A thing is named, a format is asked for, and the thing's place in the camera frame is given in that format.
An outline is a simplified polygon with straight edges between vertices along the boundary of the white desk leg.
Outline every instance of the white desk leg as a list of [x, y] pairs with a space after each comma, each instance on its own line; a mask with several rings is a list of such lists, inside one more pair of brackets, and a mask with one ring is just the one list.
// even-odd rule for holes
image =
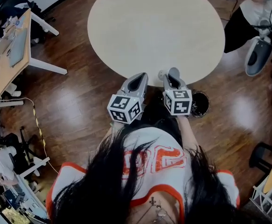
[[48, 29], [51, 33], [54, 35], [59, 35], [59, 32], [53, 28], [51, 25], [46, 23], [43, 19], [41, 19], [39, 16], [36, 16], [34, 13], [31, 12], [31, 18], [36, 21], [39, 25], [44, 27], [45, 29]]
[[32, 57], [30, 58], [29, 65], [32, 65], [32, 66], [35, 66], [35, 67], [38, 67], [38, 68], [42, 68], [42, 69], [45, 69], [45, 70], [50, 70], [50, 71], [53, 71], [53, 72], [56, 72], [56, 73], [59, 73], [59, 74], [62, 74], [62, 75], [67, 74], [66, 69], [63, 69], [63, 68], [60, 68], [58, 66], [51, 65], [49, 63], [45, 63], [45, 62], [36, 60], [36, 59], [34, 59]]
[[0, 102], [0, 107], [8, 107], [8, 106], [16, 106], [16, 105], [23, 105], [24, 101], [7, 101], [7, 102]]
[[50, 158], [47, 157], [44, 160], [41, 160], [37, 164], [33, 165], [31, 168], [27, 169], [25, 172], [20, 174], [21, 178], [25, 178], [28, 174], [31, 174], [32, 172], [37, 170], [40, 166], [45, 166], [49, 160]]

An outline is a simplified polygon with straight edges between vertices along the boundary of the white shirt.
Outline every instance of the white shirt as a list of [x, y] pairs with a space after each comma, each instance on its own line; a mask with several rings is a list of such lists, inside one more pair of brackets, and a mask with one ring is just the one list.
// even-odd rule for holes
[[272, 11], [272, 0], [266, 0], [264, 4], [255, 3], [252, 0], [245, 0], [240, 8], [243, 12], [245, 19], [254, 26], [259, 26], [259, 22], [262, 18], [270, 18]]
[[[126, 138], [125, 163], [123, 168], [123, 184], [125, 184], [130, 168], [131, 152], [141, 144], [154, 141], [144, 153], [145, 163], [142, 165], [141, 155], [138, 157], [138, 182], [140, 188], [133, 197], [131, 207], [143, 204], [156, 191], [165, 191], [174, 196], [180, 209], [180, 220], [184, 219], [185, 192], [187, 201], [191, 198], [192, 177], [191, 158], [187, 151], [167, 132], [158, 128], [149, 127], [136, 130]], [[59, 171], [58, 177], [51, 187], [46, 200], [46, 207], [49, 211], [57, 194], [67, 185], [80, 180], [86, 170], [76, 164], [64, 163]], [[219, 170], [218, 178], [229, 194], [231, 204], [239, 205], [239, 191], [235, 185], [233, 175], [229, 171]]]
[[9, 146], [0, 150], [0, 174], [2, 174], [5, 181], [12, 181], [14, 179], [14, 165], [9, 157], [16, 155], [14, 147]]

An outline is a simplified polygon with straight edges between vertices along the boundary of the wooden floor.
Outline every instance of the wooden floor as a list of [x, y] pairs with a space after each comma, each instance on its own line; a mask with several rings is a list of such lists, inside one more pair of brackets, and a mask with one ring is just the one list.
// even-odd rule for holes
[[[38, 68], [26, 69], [24, 97], [32, 99], [46, 140], [52, 165], [58, 169], [65, 161], [87, 162], [111, 119], [107, 112], [110, 96], [125, 80], [109, 69], [95, 54], [87, 35], [87, 18], [95, 0], [66, 0], [52, 11], [52, 25], [60, 32], [48, 35], [44, 45], [32, 48], [32, 56], [68, 70], [59, 75]], [[235, 0], [209, 0], [221, 18], [228, 19]], [[272, 105], [268, 85], [269, 63], [256, 77], [244, 71], [244, 49], [224, 54], [216, 69], [190, 87], [204, 91], [210, 110], [190, 122], [199, 144], [220, 169], [233, 172], [242, 201], [263, 173], [248, 166], [255, 145], [272, 142]], [[25, 126], [27, 138], [38, 134], [32, 105], [4, 108], [1, 121], [5, 133], [19, 134]], [[42, 145], [36, 144], [44, 155]], [[48, 184], [55, 174], [50, 167], [43, 174]]]

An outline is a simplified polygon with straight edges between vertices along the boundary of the white cube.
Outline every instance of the white cube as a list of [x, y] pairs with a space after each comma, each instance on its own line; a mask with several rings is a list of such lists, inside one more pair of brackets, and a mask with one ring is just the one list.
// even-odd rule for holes
[[164, 105], [171, 115], [189, 115], [192, 107], [191, 90], [166, 90]]
[[122, 95], [112, 95], [107, 109], [113, 121], [124, 124], [132, 123], [142, 113], [139, 98]]

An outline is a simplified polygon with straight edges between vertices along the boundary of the wooden desk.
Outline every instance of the wooden desk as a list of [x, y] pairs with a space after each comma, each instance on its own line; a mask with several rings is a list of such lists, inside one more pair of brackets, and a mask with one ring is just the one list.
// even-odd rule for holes
[[[5, 91], [5, 89], [12, 83], [12, 81], [28, 66], [32, 65], [39, 67], [45, 70], [50, 70], [60, 74], [67, 74], [67, 70], [54, 66], [49, 63], [45, 63], [39, 60], [36, 60], [31, 57], [31, 48], [30, 48], [30, 29], [31, 29], [31, 19], [35, 20], [37, 23], [42, 25], [44, 28], [48, 29], [55, 35], [58, 35], [59, 32], [47, 24], [44, 20], [36, 16], [31, 10], [27, 10], [21, 17], [23, 20], [22, 28], [16, 29], [16, 33], [21, 32], [22, 29], [27, 28], [27, 36], [24, 50], [24, 57], [19, 61], [14, 67], [9, 66], [9, 58], [7, 57], [7, 52], [12, 46], [10, 44], [9, 48], [0, 56], [0, 96]], [[12, 106], [12, 105], [22, 105], [23, 101], [14, 101], [14, 102], [0, 102], [0, 107]]]
[[207, 0], [96, 0], [88, 36], [99, 58], [129, 78], [146, 72], [163, 86], [160, 70], [178, 68], [187, 84], [206, 77], [223, 55], [225, 35]]

